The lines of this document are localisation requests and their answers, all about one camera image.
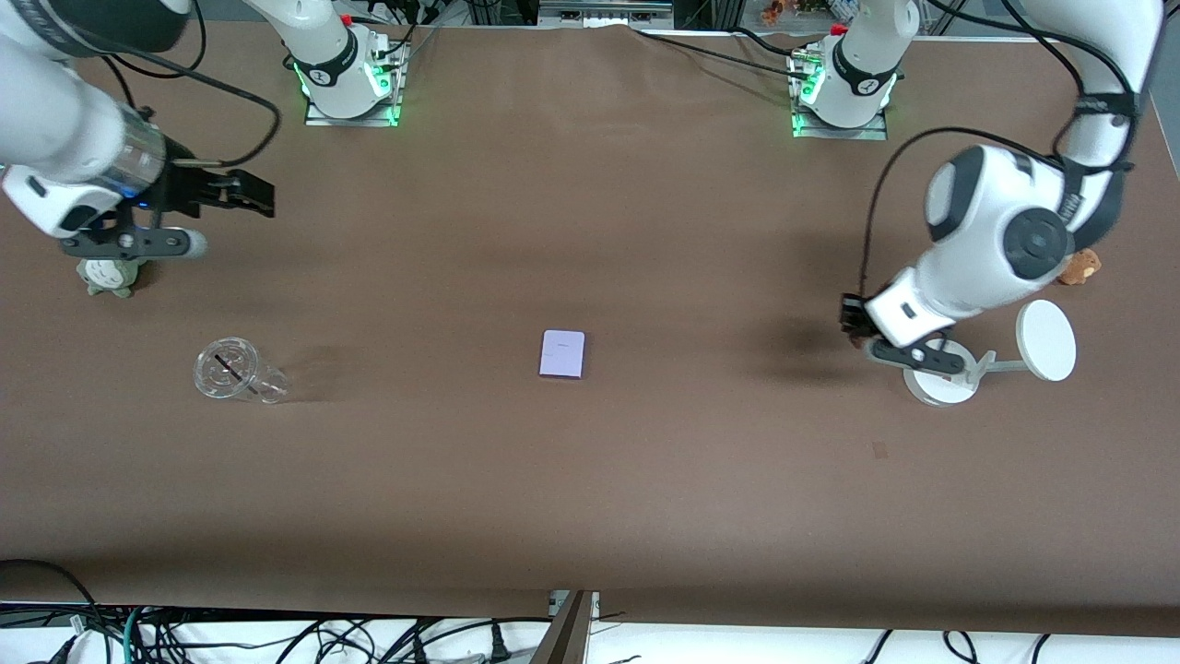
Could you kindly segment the grey green plush toy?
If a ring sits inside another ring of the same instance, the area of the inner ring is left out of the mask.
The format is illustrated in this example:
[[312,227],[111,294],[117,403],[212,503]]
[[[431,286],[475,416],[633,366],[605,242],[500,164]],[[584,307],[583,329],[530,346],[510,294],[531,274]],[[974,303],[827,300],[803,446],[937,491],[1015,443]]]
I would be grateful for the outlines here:
[[76,272],[91,297],[109,291],[117,298],[127,300],[135,295],[136,280],[146,264],[148,259],[80,259]]

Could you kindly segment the white round desk lamp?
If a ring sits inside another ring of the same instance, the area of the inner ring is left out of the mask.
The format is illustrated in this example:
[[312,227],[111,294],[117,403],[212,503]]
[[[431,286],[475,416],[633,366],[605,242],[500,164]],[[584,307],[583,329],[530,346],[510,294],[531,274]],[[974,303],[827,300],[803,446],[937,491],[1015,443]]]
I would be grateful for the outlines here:
[[1079,360],[1079,346],[1066,313],[1049,300],[1032,300],[1021,307],[1016,321],[1020,359],[999,361],[997,353],[976,357],[953,340],[930,340],[931,351],[948,351],[961,359],[962,370],[953,374],[903,370],[903,382],[924,405],[946,408],[968,402],[990,374],[1029,373],[1045,382],[1066,381]]

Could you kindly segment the clear plastic cup with lid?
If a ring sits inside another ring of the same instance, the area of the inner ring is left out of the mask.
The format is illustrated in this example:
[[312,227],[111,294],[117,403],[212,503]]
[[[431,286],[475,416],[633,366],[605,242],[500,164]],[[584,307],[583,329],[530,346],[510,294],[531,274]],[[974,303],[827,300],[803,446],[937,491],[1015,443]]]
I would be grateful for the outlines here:
[[194,362],[194,386],[206,397],[278,405],[290,395],[289,379],[250,341],[212,341]]

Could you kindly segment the metal table support beam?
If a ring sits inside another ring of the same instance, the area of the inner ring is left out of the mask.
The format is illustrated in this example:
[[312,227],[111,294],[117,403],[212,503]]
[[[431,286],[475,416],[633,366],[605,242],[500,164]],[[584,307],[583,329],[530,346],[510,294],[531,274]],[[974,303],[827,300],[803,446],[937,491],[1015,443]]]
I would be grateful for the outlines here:
[[591,623],[599,617],[595,591],[556,591],[557,613],[527,664],[585,664]]

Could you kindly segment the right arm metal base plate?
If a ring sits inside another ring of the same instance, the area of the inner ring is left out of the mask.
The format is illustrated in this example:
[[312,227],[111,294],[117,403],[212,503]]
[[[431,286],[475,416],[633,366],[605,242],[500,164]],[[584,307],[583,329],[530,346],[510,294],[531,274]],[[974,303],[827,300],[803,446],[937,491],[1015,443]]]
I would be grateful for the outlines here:
[[308,126],[396,127],[406,84],[408,47],[404,44],[388,52],[379,51],[378,54],[381,58],[367,64],[363,72],[366,88],[361,97],[363,101],[372,101],[371,109],[353,117],[333,117],[313,104],[312,93],[303,87],[304,123]]

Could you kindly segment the brown plush toy keychain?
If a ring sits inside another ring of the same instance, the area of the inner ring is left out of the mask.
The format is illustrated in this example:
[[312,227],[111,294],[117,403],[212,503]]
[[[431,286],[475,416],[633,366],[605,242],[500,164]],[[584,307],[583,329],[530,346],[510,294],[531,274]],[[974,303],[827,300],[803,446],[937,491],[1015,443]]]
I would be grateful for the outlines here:
[[1101,262],[1092,248],[1087,248],[1083,251],[1071,255],[1066,264],[1066,269],[1058,272],[1056,282],[1061,283],[1061,285],[1083,285],[1101,268],[1103,268],[1103,262]]

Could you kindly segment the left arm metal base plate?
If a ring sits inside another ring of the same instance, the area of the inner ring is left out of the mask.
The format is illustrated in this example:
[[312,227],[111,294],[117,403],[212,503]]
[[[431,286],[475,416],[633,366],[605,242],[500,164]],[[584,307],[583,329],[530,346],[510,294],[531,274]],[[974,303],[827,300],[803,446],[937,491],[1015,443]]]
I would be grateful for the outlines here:
[[822,88],[826,80],[822,70],[821,55],[818,50],[792,50],[785,57],[785,63],[791,73],[802,73],[802,79],[793,79],[789,84],[791,94],[791,126],[794,137],[822,138],[822,139],[846,139],[846,140],[885,140],[889,138],[889,121],[886,121],[884,110],[877,110],[874,117],[867,124],[859,127],[839,127],[822,121],[817,116],[811,101]]

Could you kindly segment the grey aluminium frame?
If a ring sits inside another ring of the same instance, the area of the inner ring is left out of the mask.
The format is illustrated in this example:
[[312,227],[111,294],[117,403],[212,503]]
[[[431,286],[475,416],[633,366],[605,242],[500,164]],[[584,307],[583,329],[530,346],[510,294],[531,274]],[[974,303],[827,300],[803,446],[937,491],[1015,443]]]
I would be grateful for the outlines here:
[[673,0],[538,0],[539,27],[674,29]]

